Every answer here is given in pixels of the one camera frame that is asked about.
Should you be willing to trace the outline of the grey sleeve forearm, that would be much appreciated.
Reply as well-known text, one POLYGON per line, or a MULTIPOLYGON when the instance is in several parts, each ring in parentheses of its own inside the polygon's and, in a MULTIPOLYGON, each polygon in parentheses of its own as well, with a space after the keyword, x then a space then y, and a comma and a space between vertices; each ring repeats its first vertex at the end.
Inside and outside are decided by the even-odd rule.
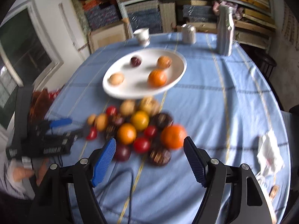
POLYGON ((18 199, 32 199, 32 194, 24 187, 23 180, 13 181, 13 170, 16 167, 23 167, 16 160, 9 160, 6 152, 1 151, 1 191, 18 199))

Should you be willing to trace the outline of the person's left hand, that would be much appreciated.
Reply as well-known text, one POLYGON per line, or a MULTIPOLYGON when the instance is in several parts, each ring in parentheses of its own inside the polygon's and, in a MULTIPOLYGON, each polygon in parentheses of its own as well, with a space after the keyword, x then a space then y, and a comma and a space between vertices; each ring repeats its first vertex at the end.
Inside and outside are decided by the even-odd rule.
MULTIPOLYGON (((36 178, 36 184, 39 186, 48 170, 48 161, 49 159, 46 158, 42 161, 42 164, 38 170, 38 177, 36 178)), ((15 182, 20 182, 22 181, 24 178, 30 178, 34 176, 34 171, 30 170, 30 169, 26 169, 23 167, 16 167, 13 170, 13 181, 15 182)))

